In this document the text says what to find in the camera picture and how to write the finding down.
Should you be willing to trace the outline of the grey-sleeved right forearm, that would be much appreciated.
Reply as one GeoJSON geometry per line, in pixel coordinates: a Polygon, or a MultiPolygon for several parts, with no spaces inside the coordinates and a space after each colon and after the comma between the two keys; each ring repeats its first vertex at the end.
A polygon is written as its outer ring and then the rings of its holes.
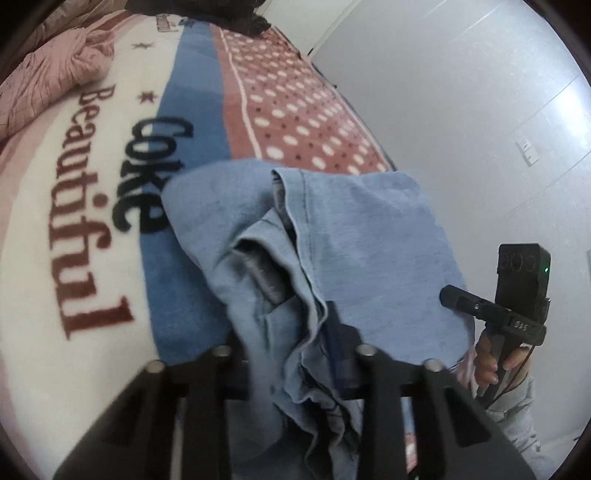
{"type": "Polygon", "coordinates": [[[487,414],[519,451],[536,478],[550,479],[557,467],[542,451],[531,413],[534,399],[535,381],[528,375],[519,386],[488,407],[487,414]]]}

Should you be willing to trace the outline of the right hand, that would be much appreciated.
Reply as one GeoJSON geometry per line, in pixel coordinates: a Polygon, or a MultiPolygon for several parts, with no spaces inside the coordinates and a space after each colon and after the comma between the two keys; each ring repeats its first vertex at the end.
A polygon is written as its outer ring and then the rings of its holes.
{"type": "MultiPolygon", "coordinates": [[[[527,378],[532,360],[530,351],[529,346],[520,346],[503,363],[503,369],[509,374],[507,390],[517,388],[527,378]]],[[[491,354],[491,342],[485,332],[476,345],[474,365],[475,381],[479,387],[487,388],[500,382],[498,361],[491,354]]]]}

